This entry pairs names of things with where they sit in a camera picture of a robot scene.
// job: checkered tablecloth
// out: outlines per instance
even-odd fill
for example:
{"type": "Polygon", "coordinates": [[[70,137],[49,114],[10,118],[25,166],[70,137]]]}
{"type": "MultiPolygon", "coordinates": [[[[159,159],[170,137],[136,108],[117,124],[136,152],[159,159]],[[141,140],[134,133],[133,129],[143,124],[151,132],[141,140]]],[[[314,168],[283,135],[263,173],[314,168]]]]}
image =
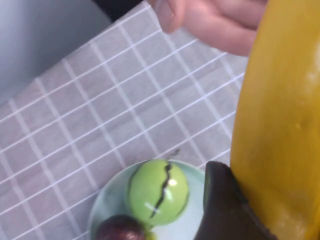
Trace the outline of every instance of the checkered tablecloth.
{"type": "Polygon", "coordinates": [[[99,189],[177,148],[228,163],[246,64],[142,3],[53,66],[0,106],[0,239],[86,239],[99,189]]]}

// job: crack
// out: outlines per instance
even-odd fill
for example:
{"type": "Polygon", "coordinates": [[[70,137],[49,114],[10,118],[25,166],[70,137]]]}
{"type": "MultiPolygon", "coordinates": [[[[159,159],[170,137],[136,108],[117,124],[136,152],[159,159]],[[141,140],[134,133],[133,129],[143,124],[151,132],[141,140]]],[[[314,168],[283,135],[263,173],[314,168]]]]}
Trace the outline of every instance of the crack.
{"type": "Polygon", "coordinates": [[[158,202],[156,203],[156,205],[155,205],[155,207],[154,207],[154,210],[153,210],[153,212],[152,212],[152,214],[151,214],[151,216],[150,216],[151,219],[156,215],[156,213],[157,213],[160,205],[161,205],[161,204],[163,203],[163,201],[165,200],[165,195],[166,195],[165,190],[166,190],[166,188],[168,187],[169,180],[170,180],[170,178],[171,178],[171,176],[170,176],[170,170],[172,169],[171,163],[170,163],[169,161],[168,161],[167,163],[168,163],[168,165],[166,165],[166,166],[164,167],[164,170],[165,170],[165,173],[166,173],[166,179],[165,179],[165,181],[163,182],[163,184],[162,184],[162,186],[161,186],[161,196],[160,196],[158,202]]]}

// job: hand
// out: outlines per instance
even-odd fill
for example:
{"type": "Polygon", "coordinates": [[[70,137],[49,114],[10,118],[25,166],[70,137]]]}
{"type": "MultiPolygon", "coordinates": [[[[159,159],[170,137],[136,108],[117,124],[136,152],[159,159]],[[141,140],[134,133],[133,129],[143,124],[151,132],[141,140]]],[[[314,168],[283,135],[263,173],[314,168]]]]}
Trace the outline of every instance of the hand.
{"type": "Polygon", "coordinates": [[[267,0],[148,0],[163,31],[184,26],[206,44],[248,56],[267,0]]]}

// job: finger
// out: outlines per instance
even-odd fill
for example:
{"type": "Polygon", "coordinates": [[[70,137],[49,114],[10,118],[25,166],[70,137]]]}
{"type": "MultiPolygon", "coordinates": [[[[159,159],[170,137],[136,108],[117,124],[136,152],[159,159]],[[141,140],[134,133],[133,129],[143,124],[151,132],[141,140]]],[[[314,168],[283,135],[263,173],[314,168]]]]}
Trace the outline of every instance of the finger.
{"type": "Polygon", "coordinates": [[[220,12],[248,28],[257,29],[265,12],[263,0],[215,0],[220,12]]]}
{"type": "Polygon", "coordinates": [[[256,32],[223,16],[197,16],[198,21],[186,21],[188,30],[206,44],[231,54],[248,56],[256,38],[256,32]]]}
{"type": "Polygon", "coordinates": [[[186,0],[148,0],[155,10],[161,28],[172,33],[181,27],[186,9],[186,0]]]}

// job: dark fabric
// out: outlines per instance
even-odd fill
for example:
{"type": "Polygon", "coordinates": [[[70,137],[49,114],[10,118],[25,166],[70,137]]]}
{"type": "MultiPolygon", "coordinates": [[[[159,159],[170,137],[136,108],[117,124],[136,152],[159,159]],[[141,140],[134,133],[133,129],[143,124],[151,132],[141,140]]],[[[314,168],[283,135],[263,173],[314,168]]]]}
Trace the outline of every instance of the dark fabric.
{"type": "Polygon", "coordinates": [[[137,6],[142,0],[93,0],[114,22],[137,6]]]}

